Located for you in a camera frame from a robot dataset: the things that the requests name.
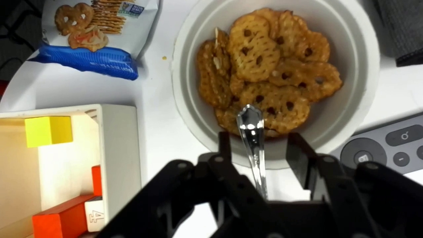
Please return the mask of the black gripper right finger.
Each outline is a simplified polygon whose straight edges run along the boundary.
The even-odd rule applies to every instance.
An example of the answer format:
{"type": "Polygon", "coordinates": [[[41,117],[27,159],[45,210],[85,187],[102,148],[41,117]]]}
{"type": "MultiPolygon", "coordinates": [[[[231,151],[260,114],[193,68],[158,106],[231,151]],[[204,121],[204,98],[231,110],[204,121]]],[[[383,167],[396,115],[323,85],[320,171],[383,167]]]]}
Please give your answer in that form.
{"type": "Polygon", "coordinates": [[[330,208],[339,238],[423,238],[423,187],[388,165],[349,168],[290,134],[287,162],[312,201],[330,208]]]}

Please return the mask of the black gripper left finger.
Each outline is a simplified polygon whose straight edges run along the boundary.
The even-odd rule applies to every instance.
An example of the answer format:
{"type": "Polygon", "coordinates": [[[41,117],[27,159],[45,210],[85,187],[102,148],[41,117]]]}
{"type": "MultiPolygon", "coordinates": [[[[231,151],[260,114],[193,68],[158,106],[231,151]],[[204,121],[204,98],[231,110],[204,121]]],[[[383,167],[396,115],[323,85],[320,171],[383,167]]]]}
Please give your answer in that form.
{"type": "Polygon", "coordinates": [[[213,238],[266,238],[266,204],[248,177],[232,164],[231,139],[219,135],[219,151],[197,164],[170,162],[96,238],[172,238],[200,204],[209,204],[219,225],[213,238]]]}

